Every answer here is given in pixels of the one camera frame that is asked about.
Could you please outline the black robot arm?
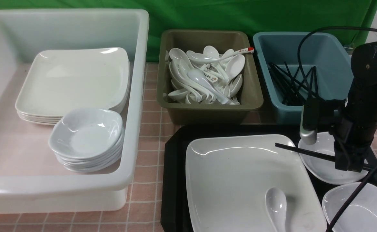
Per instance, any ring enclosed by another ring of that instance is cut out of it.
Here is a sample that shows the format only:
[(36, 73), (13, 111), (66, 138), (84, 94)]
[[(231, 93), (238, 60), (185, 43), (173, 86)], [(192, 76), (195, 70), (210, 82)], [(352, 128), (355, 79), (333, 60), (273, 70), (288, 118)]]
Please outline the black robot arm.
[(355, 48), (351, 68), (352, 85), (330, 134), (335, 168), (361, 172), (377, 130), (377, 42)]

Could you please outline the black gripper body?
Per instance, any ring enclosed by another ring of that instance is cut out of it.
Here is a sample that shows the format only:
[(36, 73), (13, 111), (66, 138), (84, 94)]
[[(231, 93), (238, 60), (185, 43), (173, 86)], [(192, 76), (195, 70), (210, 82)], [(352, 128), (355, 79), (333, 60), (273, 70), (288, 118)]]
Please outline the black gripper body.
[(374, 119), (336, 110), (329, 134), (334, 137), (335, 168), (361, 172), (374, 133)]

